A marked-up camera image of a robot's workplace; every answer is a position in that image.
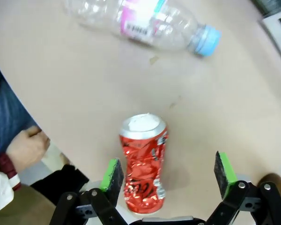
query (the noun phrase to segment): white stripe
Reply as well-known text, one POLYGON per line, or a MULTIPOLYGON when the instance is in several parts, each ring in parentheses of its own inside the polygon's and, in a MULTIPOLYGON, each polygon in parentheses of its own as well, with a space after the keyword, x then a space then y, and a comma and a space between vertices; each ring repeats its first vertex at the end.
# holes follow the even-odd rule
POLYGON ((15 187, 20 182, 21 181, 18 174, 16 174, 14 177, 9 179, 9 184, 12 188, 15 187))

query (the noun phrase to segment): soda can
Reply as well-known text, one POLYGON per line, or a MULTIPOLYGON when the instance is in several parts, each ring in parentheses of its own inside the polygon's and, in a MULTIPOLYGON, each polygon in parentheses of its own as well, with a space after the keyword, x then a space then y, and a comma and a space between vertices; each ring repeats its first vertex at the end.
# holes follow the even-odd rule
POLYGON ((140 114, 123 122, 120 141, 127 159, 124 197, 132 212, 153 213, 163 205, 160 175, 167 139, 166 123, 156 115, 140 114))

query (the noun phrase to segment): blue denim pants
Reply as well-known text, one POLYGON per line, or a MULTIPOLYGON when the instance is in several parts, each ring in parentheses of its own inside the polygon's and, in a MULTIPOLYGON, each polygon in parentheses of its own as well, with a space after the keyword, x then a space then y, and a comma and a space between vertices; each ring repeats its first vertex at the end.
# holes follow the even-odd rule
POLYGON ((6 151, 13 138, 35 125, 0 72, 0 153, 6 151))

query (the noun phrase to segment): plastic bottle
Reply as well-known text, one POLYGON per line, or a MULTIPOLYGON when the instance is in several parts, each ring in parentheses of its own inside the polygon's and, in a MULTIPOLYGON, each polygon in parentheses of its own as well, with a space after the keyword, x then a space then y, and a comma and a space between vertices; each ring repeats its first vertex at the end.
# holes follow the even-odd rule
POLYGON ((65 7, 80 23, 164 50, 209 56, 221 37, 175 0, 65 0, 65 7))

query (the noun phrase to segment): human hand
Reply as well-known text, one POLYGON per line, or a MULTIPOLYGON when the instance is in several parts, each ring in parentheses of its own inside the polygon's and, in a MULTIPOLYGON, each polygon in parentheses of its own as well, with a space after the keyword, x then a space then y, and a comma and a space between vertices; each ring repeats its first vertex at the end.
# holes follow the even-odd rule
POLYGON ((6 154, 19 173, 39 162, 50 145, 50 139, 37 126, 21 131, 10 143, 6 154))

